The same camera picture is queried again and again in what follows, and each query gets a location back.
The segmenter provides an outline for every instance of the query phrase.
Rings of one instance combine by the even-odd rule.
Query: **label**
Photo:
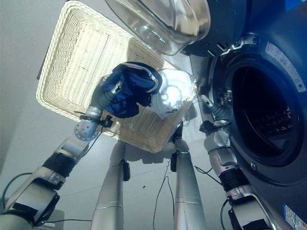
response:
[[[265,47],[265,52],[275,59],[284,68],[284,70],[286,70],[298,92],[306,91],[306,87],[295,67],[279,48],[268,42],[267,46]]]
[[[284,219],[293,228],[293,230],[307,230],[307,224],[291,208],[284,204]]]

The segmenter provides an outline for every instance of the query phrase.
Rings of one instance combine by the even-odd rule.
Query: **laundry basket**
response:
[[[77,2],[65,3],[53,34],[41,71],[36,98],[44,107],[79,121],[101,78],[108,76],[118,64],[137,61],[157,70],[174,69],[149,47],[127,31]],[[138,148],[158,152],[175,131],[196,93],[195,84],[184,106],[162,120],[139,105],[132,118],[113,115],[111,128],[103,133]]]

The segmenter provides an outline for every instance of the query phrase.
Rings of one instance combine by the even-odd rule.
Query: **cable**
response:
[[[73,221],[89,221],[91,222],[91,219],[61,219],[61,220],[56,220],[56,221],[46,221],[44,223],[58,223],[58,222],[62,222],[62,221],[68,221],[68,220],[73,220]]]
[[[154,218],[155,218],[155,213],[156,213],[156,211],[157,211],[158,197],[159,197],[159,195],[160,195],[160,192],[161,192],[161,190],[162,190],[162,187],[163,187],[163,184],[164,184],[164,181],[166,180],[166,178],[167,178],[168,187],[169,187],[169,189],[170,189],[170,191],[171,191],[171,195],[172,195],[172,199],[173,199],[173,216],[175,215],[174,196],[173,196],[173,192],[172,192],[172,189],[171,189],[171,185],[169,184],[169,180],[168,180],[169,178],[168,178],[168,176],[166,175],[167,169],[168,169],[168,167],[169,167],[169,162],[170,162],[170,160],[167,162],[167,167],[166,167],[166,171],[165,171],[165,173],[164,173],[163,181],[162,181],[161,187],[160,187],[160,189],[159,189],[158,195],[157,195],[157,197],[156,197],[156,199],[155,199],[155,206],[154,206],[154,213],[153,213],[153,230],[155,230],[155,229],[154,229]]]
[[[90,146],[90,148],[85,152],[84,156],[91,150],[91,148],[93,147],[93,145],[95,144],[95,142],[97,141],[97,139],[100,137],[100,135],[102,134],[102,127],[101,127],[101,131],[98,134],[98,136],[96,137],[96,139],[94,140],[94,142],[92,143],[92,145]]]
[[[195,167],[195,169],[196,169],[197,171],[199,171],[200,173],[206,174],[207,176],[211,177],[211,179],[213,179],[215,182],[217,182],[219,185],[223,186],[218,180],[216,180],[214,177],[212,177],[210,174],[208,174],[208,172],[210,172],[210,171],[212,170],[212,168],[209,169],[207,172],[205,172],[203,169],[201,169],[201,168],[199,168],[199,167],[197,167],[197,166],[194,166],[194,167]]]
[[[221,208],[221,213],[220,213],[221,225],[222,225],[223,230],[225,230],[225,226],[224,226],[224,223],[223,223],[223,211],[224,211],[225,205],[227,204],[227,201],[228,201],[228,199],[226,199],[224,201],[222,208]]]
[[[172,192],[172,188],[171,188],[171,185],[169,184],[169,178],[168,176],[166,176],[167,178],[167,184],[168,184],[168,187],[169,187],[169,190],[171,191],[171,195],[172,195],[172,200],[173,200],[173,216],[175,216],[175,203],[174,203],[174,196],[173,196],[173,192]]]
[[[6,185],[5,189],[3,190],[3,193],[2,193],[2,204],[3,204],[3,209],[5,209],[5,202],[4,202],[4,199],[5,199],[5,194],[6,194],[6,191],[8,190],[8,188],[10,187],[11,183],[16,180],[18,177],[20,176],[24,176],[24,175],[30,175],[32,174],[31,172],[25,172],[25,173],[22,173],[22,174],[19,174],[17,176],[15,176],[13,179],[11,179],[11,181]]]
[[[202,173],[202,174],[207,174],[207,173],[209,173],[213,168],[211,167],[211,169],[209,169],[208,171],[204,171],[203,169],[201,169],[201,168],[199,168],[199,167],[197,167],[197,166],[194,166],[195,168],[196,168],[196,170],[197,171],[199,171],[200,173]]]

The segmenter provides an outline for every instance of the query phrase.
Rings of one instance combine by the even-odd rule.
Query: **washing machine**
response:
[[[232,148],[251,184],[293,229],[307,229],[307,2],[279,3],[214,55],[202,93],[229,111]]]

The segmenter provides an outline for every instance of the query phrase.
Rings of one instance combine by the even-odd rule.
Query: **blue cloth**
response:
[[[102,85],[102,90],[113,89],[118,81],[122,81],[122,90],[115,95],[112,103],[105,110],[119,118],[133,117],[138,114],[137,102],[142,106],[150,106],[151,94],[158,93],[162,85],[162,78],[158,72],[139,62],[119,64]]]

